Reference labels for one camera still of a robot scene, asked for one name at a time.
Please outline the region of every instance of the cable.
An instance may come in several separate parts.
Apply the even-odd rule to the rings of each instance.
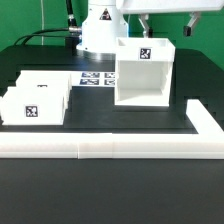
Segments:
[[[66,36],[56,36],[56,35],[43,35],[43,34],[31,34],[31,35],[25,35],[25,36],[22,36],[20,37],[19,39],[17,39],[17,41],[14,43],[14,45],[17,45],[17,43],[24,39],[24,38],[29,38],[31,39],[32,37],[59,37],[59,38],[65,38]]]
[[[55,28],[55,29],[46,29],[46,30],[36,31],[36,32],[32,33],[31,35],[27,35],[25,40],[22,42],[22,45],[25,45],[35,35],[42,34],[42,33],[60,32],[60,31],[69,31],[69,29],[68,28]]]
[[[44,30],[44,24],[45,24],[45,18],[44,18],[44,0],[40,0],[40,5],[41,5],[41,29]]]
[[[67,12],[68,12],[68,26],[77,26],[76,19],[74,17],[72,9],[72,1],[66,0]]]

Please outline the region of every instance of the black surface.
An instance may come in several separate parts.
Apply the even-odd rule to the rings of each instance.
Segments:
[[[222,224],[223,160],[0,160],[4,224]]]
[[[1,92],[3,94],[5,88],[15,82],[21,68],[75,70],[77,67],[113,71],[114,64],[75,58],[62,47],[10,47],[0,54]],[[188,98],[200,99],[222,124],[224,72],[202,53],[191,50],[177,50],[174,68],[172,106],[168,113],[176,114],[175,125],[177,117],[183,124]],[[80,88],[73,89],[73,94],[94,97],[93,93],[87,94]],[[102,95],[98,89],[94,94]],[[108,100],[106,96],[112,100],[111,93],[107,94],[103,94],[102,102]],[[83,116],[76,120],[81,130],[83,120],[92,116],[92,108],[82,110],[85,105],[80,102],[79,110],[74,110],[76,103],[72,101],[68,113],[71,115],[75,111]],[[132,114],[124,115],[129,108],[114,108],[104,103],[107,106],[99,104],[95,112],[96,108],[100,113],[109,110],[119,113],[121,120],[131,119]],[[134,117],[139,116],[138,113],[147,117],[155,111],[144,108],[130,113],[134,113]],[[108,130],[108,119],[105,116],[103,120],[101,117],[96,120]],[[118,121],[113,122],[118,130]],[[147,122],[155,127],[156,121],[149,119]],[[161,123],[171,125],[165,118]],[[120,129],[124,128],[123,124],[119,123]],[[84,129],[96,131],[96,123],[89,125]],[[126,125],[125,128],[136,131],[132,123]],[[138,125],[138,130],[144,132],[143,123]],[[64,130],[70,129],[73,128],[67,123]],[[0,223],[223,224],[223,189],[223,160],[1,159]]]

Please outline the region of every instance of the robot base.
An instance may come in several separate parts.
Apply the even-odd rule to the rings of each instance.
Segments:
[[[93,59],[93,60],[98,60],[98,61],[114,61],[115,60],[115,54],[113,53],[91,52],[91,51],[83,49],[81,44],[77,46],[77,55],[86,57],[89,59]]]

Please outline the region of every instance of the wall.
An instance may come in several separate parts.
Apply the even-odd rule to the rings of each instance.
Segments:
[[[44,28],[67,26],[65,0],[0,0],[0,50],[12,45],[17,38]],[[77,22],[87,16],[87,0],[73,0]],[[193,37],[182,35],[183,26],[188,23],[188,14],[163,14],[150,16],[150,25],[155,37],[168,37],[177,48],[191,48],[202,51],[224,69],[224,9],[220,12],[202,14]],[[131,36],[140,36],[142,28],[136,16],[130,17]],[[62,39],[39,37],[30,44],[63,45]]]

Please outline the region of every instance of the white plastic edge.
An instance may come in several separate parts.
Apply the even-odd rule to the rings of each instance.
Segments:
[[[186,114],[199,134],[223,134],[222,128],[199,100],[188,100]]]
[[[190,119],[192,119],[191,113],[194,114],[193,110],[198,110],[202,106],[200,104],[199,101],[188,101]],[[204,108],[200,115],[206,117],[206,113],[208,112]],[[197,121],[196,118],[197,116],[192,119],[192,123],[197,126],[199,134],[194,135],[3,132],[0,133],[0,157],[224,159],[223,132],[216,129],[214,132],[201,132],[200,128],[205,127],[202,125],[205,120]]]

